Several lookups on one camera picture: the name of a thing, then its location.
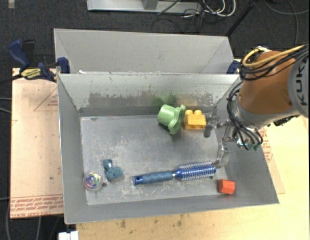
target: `metal base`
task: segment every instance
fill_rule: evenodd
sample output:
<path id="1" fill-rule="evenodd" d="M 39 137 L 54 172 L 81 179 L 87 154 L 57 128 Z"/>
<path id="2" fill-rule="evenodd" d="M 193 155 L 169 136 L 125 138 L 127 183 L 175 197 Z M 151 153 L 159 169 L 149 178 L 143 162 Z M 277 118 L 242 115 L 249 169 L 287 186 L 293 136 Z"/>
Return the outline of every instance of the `metal base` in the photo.
<path id="1" fill-rule="evenodd" d="M 118 11 L 118 12 L 144 12 L 159 13 L 169 7 L 173 2 L 158 1 L 155 9 L 146 10 L 143 0 L 87 0 L 88 11 Z M 200 10 L 201 6 L 196 2 L 177 2 L 167 13 L 182 14 L 185 11 L 192 14 L 193 10 Z"/>

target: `metal stand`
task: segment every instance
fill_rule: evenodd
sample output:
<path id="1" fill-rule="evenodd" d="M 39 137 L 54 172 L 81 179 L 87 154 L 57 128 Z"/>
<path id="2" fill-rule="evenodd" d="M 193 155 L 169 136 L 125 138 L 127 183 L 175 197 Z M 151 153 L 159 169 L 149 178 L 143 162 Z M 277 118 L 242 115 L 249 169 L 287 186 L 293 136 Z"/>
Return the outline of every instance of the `metal stand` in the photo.
<path id="1" fill-rule="evenodd" d="M 88 11 L 120 11 L 159 13 L 174 1 L 166 0 L 87 0 Z M 183 13 L 186 10 L 198 10 L 196 2 L 177 2 L 167 13 Z"/>

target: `power cord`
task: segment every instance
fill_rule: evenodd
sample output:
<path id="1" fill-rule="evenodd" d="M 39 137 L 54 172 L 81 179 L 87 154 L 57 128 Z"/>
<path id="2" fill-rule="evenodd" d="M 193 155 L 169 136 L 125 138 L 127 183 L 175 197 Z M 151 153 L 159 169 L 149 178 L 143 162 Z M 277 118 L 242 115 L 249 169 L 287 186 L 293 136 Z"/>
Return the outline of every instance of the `power cord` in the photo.
<path id="1" fill-rule="evenodd" d="M 11 101 L 11 98 L 0 97 L 0 101 Z M 9 111 L 9 110 L 7 110 L 7 109 L 4 109 L 4 108 L 2 108 L 2 107 L 0 107 L 0 111 L 3 111 L 3 112 L 6 112 L 6 113 L 11 114 L 11 111 Z"/>

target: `green toy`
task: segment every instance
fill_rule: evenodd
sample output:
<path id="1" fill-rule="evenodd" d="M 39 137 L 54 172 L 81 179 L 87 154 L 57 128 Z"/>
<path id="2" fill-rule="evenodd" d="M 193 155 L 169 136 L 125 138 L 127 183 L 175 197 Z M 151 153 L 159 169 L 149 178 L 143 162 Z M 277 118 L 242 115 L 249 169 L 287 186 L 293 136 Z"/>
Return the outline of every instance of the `green toy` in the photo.
<path id="1" fill-rule="evenodd" d="M 163 105 L 158 113 L 157 120 L 159 123 L 168 127 L 169 133 L 174 135 L 183 123 L 186 107 L 173 107 Z"/>

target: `yellow toy block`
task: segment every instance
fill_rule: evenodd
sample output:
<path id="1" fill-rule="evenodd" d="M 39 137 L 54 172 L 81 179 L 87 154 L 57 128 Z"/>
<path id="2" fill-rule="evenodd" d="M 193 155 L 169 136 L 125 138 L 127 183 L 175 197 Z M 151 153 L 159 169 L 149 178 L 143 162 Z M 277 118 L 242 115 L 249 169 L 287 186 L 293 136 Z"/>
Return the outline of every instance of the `yellow toy block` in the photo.
<path id="1" fill-rule="evenodd" d="M 206 117 L 202 114 L 201 110 L 188 109 L 185 112 L 184 125 L 185 129 L 202 130 L 206 127 Z"/>

